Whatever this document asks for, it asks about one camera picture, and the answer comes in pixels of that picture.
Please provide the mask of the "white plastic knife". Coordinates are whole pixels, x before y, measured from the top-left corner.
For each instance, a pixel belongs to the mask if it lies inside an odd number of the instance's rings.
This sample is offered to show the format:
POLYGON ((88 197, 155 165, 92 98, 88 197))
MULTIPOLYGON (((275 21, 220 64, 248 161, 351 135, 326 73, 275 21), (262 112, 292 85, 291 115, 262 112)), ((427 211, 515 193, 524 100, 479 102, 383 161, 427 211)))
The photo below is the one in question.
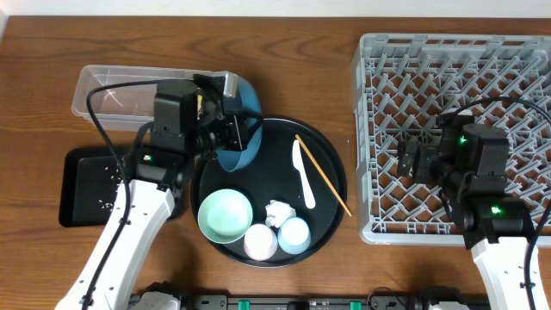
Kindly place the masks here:
POLYGON ((300 175, 300 183, 302 187, 303 197, 305 205, 308 209, 313 209, 316 206, 316 201, 310 186, 310 183, 307 179, 305 166, 301 156, 300 142, 296 139, 292 147, 292 163, 294 168, 298 171, 300 175))

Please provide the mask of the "light blue cup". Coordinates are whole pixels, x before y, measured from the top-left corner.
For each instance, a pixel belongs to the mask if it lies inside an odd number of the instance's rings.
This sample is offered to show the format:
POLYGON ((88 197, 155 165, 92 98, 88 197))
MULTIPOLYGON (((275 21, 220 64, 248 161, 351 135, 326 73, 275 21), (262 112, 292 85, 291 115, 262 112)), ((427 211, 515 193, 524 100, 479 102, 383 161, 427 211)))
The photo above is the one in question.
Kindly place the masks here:
POLYGON ((311 244, 308 224, 298 217, 286 220, 278 230, 278 244, 288 254, 300 254, 311 244))

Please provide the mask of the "wooden chopstick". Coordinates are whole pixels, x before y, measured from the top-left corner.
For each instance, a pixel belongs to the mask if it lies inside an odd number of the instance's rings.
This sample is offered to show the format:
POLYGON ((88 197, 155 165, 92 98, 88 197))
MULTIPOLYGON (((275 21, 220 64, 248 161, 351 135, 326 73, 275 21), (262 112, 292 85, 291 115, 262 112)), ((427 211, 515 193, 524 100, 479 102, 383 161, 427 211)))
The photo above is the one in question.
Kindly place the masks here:
POLYGON ((314 167, 316 168, 316 170, 318 171, 318 173, 321 175, 321 177, 324 179, 326 185, 328 186, 328 188, 331 190, 332 194, 337 198, 337 201, 339 202, 339 204, 343 207, 344 209, 344 212, 349 216, 349 217, 352 217, 352 213, 351 211, 348 209, 347 205, 345 204, 344 200, 341 198, 340 194, 337 192, 337 190, 335 189, 335 187, 333 186, 333 184, 331 183, 331 181, 329 180, 329 178, 327 177, 327 175, 325 174, 325 172, 322 170, 322 168, 320 167, 318 161, 315 159, 315 157, 312 155, 312 153, 310 152, 310 150, 308 149, 308 147, 306 146, 305 142, 302 140, 302 138, 296 134, 295 135, 295 138, 299 141, 299 144, 300 146, 302 147, 302 149, 305 151, 306 155, 310 158, 311 162, 313 163, 314 167))

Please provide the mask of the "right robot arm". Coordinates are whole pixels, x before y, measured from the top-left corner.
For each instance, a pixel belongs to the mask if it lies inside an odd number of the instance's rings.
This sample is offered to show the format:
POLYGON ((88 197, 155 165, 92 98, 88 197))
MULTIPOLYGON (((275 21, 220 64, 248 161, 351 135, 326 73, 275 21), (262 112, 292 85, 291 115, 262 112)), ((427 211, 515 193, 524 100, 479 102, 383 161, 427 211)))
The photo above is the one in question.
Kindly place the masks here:
POLYGON ((472 253, 492 309, 547 309, 529 209, 505 191, 506 131, 452 110, 439 115, 438 126, 442 134, 435 145, 417 137, 399 142, 398 173, 439 187, 446 215, 472 253))

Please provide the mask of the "yellow snack wrapper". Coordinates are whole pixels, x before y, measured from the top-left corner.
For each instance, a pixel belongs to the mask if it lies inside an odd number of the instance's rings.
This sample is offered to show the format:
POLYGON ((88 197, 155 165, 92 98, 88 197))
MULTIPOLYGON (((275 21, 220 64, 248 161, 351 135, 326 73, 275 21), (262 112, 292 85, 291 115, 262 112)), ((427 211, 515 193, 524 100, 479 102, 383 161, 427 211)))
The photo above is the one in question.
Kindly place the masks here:
POLYGON ((202 102, 203 96, 197 95, 197 120, 199 120, 202 116, 202 102))

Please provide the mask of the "round black tray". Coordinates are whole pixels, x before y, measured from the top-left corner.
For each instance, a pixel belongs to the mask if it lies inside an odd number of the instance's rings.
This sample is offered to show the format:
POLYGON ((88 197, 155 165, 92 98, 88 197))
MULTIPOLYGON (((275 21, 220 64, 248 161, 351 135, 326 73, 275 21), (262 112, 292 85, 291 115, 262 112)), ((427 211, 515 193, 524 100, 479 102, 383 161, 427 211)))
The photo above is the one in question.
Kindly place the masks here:
POLYGON ((253 223, 266 220, 265 206, 271 200, 286 202, 305 220, 311 232, 311 244, 300 254, 282 249, 260 262, 247 256, 242 239, 230 244, 212 243, 219 253, 242 264, 259 268, 278 268, 297 264, 320 250, 337 230, 345 215, 340 201, 347 196, 344 167, 331 142, 318 130, 305 123, 267 118, 263 122, 263 137, 256 157, 244 168, 225 171, 217 160, 200 162, 190 184, 190 203, 197 214, 208 195, 219 189, 235 189, 243 193, 253 206, 253 223), (307 155, 303 156, 306 176, 311 185, 316 207, 309 209, 302 197, 300 174, 292 164, 292 144, 299 135, 339 194, 334 196, 307 155))

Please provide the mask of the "pink cup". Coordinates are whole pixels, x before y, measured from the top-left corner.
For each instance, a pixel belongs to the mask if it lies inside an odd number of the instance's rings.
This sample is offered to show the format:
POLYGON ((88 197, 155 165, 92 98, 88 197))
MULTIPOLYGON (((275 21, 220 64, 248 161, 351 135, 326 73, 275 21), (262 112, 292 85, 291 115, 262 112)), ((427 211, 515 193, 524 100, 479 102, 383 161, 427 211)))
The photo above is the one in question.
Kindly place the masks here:
POLYGON ((277 247, 275 232, 264 224, 252 225, 245 233, 245 253, 255 261, 271 258, 276 253, 277 247))

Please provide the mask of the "black square bin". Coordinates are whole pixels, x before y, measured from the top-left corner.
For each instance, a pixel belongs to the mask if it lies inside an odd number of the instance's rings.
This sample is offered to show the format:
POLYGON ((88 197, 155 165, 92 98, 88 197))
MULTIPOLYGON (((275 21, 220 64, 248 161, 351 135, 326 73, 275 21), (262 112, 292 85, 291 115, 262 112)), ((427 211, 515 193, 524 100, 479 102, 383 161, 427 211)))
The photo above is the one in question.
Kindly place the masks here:
POLYGON ((121 168, 108 148, 78 148, 67 153, 59 205, 59 224, 64 227, 99 226, 108 222, 112 213, 125 212, 125 186, 130 187, 130 208, 127 222, 133 224, 141 217, 161 216, 161 221, 181 213, 178 198, 184 185, 184 169, 189 164, 185 155, 155 149, 135 147, 115 153, 124 166, 121 168), (120 170, 121 183, 113 208, 100 208, 100 174, 105 167, 120 170))

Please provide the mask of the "dark blue bowl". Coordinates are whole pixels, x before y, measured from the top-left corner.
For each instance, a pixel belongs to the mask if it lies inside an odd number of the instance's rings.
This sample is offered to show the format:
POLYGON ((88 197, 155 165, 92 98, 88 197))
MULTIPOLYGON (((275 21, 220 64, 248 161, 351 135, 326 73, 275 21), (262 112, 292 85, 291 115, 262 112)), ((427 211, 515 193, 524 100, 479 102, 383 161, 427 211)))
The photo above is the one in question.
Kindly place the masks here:
MULTIPOLYGON (((262 113, 261 103, 256 91, 253 86, 242 77, 238 78, 236 97, 229 99, 229 102, 236 102, 239 108, 244 108, 245 110, 258 114, 262 113)), ((249 134, 249 141, 244 151, 217 151, 220 166, 225 171, 234 172, 240 170, 250 164, 256 157, 263 136, 263 126, 258 125, 259 121, 260 120, 257 118, 247 119, 247 129, 245 132, 249 134)))

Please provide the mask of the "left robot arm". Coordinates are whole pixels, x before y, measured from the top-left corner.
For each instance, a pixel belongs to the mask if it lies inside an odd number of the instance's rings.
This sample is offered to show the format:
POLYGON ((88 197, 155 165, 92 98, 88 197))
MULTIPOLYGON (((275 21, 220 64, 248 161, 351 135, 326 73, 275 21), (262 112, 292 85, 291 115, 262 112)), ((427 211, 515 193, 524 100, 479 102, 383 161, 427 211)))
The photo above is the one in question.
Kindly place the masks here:
POLYGON ((110 153, 121 174, 107 224, 58 309, 180 309, 185 300, 161 283, 133 287, 162 225, 173 214, 195 163, 220 152, 256 150, 263 116, 256 91, 229 71, 157 79, 153 119, 125 157, 110 153))

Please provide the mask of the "crumpled white tissue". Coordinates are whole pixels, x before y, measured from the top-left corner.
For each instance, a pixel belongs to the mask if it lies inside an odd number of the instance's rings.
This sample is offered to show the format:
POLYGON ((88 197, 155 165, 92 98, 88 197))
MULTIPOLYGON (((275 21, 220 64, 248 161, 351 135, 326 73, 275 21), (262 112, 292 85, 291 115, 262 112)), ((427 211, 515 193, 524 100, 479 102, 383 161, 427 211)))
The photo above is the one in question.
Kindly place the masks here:
POLYGON ((286 220, 296 216, 295 209, 283 201, 271 200, 265 210, 265 225, 268 227, 280 228, 286 220))

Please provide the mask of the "mint green bowl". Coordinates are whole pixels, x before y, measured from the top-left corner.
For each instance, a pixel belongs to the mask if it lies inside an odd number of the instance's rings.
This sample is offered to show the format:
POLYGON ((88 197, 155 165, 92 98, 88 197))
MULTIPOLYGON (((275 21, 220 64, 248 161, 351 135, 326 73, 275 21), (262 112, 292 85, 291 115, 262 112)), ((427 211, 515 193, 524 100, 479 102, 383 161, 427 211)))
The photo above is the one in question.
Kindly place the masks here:
POLYGON ((216 244, 230 244, 243 237, 251 226, 253 207, 235 189, 220 189, 208 195, 197 214, 201 233, 216 244))

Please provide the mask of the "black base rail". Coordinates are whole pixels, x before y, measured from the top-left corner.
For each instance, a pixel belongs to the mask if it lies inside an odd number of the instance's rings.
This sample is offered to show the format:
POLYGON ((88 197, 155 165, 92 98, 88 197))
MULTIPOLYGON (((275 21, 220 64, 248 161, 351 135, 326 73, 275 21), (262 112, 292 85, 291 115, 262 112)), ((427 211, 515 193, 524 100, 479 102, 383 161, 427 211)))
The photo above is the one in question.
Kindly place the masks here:
POLYGON ((371 310, 371 309, 475 309, 490 307, 483 296, 464 295, 456 288, 422 288, 415 294, 387 287, 375 288, 366 296, 231 296, 192 295, 167 282, 155 282, 132 295, 130 309, 182 310, 371 310))

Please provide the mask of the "pile of white rice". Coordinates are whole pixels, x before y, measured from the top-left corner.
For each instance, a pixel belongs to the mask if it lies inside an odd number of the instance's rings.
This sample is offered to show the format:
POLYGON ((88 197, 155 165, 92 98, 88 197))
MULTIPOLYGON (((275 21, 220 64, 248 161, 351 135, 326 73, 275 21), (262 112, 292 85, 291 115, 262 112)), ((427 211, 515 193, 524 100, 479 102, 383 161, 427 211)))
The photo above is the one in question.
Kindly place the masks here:
POLYGON ((116 167, 105 167, 101 170, 99 181, 100 197, 98 203, 101 209, 110 211, 115 204, 119 184, 121 183, 120 170, 116 167))

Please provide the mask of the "grey dishwasher rack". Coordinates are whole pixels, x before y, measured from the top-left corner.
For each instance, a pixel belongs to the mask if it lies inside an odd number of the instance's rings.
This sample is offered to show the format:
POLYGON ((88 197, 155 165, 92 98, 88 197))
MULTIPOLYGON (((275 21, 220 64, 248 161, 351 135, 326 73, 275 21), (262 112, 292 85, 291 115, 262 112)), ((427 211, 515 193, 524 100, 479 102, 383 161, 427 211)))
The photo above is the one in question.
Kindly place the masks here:
POLYGON ((436 118, 470 104, 508 133, 508 193, 539 220, 550 198, 550 39, 474 34, 365 34, 351 62, 358 231, 369 245, 461 246, 437 188, 397 172, 397 146, 434 142, 436 118))

